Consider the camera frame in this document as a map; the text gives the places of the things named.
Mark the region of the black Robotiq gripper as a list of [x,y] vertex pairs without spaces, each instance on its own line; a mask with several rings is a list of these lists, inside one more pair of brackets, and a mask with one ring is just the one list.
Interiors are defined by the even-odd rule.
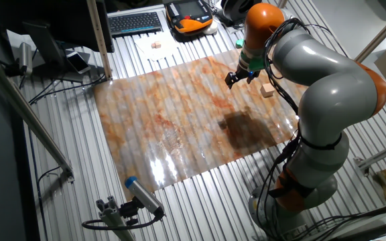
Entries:
[[229,72],[224,81],[229,89],[233,87],[233,85],[242,79],[247,79],[247,83],[250,84],[252,80],[259,76],[259,71],[251,72],[244,68],[241,65],[237,66],[236,72]]

